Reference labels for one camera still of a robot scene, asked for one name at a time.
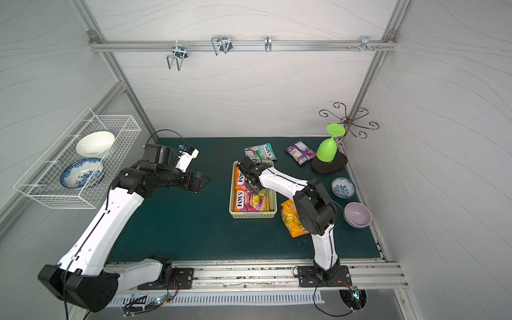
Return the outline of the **orange fruits candy bag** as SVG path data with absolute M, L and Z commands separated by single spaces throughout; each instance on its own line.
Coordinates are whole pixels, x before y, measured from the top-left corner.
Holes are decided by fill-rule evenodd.
M 233 183 L 237 190 L 248 190 L 246 178 L 237 165 L 233 172 Z

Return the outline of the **purple candy bag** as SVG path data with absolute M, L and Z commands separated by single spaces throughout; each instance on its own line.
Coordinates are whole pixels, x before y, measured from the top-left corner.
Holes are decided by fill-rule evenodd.
M 303 165 L 308 161 L 316 158 L 316 153 L 302 140 L 299 140 L 286 147 L 285 152 L 292 156 L 299 165 Z

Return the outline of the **yellow orange candy bag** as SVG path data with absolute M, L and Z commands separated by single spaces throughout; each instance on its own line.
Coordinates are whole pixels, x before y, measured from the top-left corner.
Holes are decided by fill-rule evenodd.
M 306 235 L 309 232 L 302 226 L 293 200 L 287 200 L 281 204 L 281 218 L 293 238 Z

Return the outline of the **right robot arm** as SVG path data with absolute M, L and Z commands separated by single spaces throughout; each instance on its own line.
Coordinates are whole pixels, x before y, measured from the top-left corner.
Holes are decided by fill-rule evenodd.
M 315 268 L 333 275 L 339 268 L 334 239 L 337 209 L 322 182 L 294 178 L 269 163 L 256 163 L 249 157 L 240 159 L 237 168 L 250 191 L 272 190 L 294 202 L 300 223 L 313 241 Z

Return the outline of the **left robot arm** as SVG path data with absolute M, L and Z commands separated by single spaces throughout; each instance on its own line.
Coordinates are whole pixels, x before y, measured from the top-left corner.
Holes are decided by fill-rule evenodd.
M 75 245 L 55 265 L 44 265 L 37 278 L 55 297 L 91 312 L 104 309 L 118 294 L 140 285 L 169 287 L 172 262 L 150 257 L 121 267 L 106 262 L 125 225 L 155 189 L 178 187 L 198 193 L 210 178 L 160 164 L 122 169 L 109 187 L 105 204 Z

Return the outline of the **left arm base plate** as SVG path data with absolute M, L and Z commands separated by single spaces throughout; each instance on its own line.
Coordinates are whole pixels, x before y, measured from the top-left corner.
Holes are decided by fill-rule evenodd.
M 138 285 L 138 290 L 187 290 L 193 286 L 194 278 L 193 268 L 167 268 L 164 270 L 159 279 L 153 282 Z

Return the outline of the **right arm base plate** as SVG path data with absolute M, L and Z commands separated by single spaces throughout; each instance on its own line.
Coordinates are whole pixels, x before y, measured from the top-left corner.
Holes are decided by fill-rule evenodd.
M 299 286 L 304 288 L 351 287 L 353 285 L 348 266 L 345 265 L 335 265 L 329 271 L 315 266 L 296 266 L 293 275 L 298 278 Z

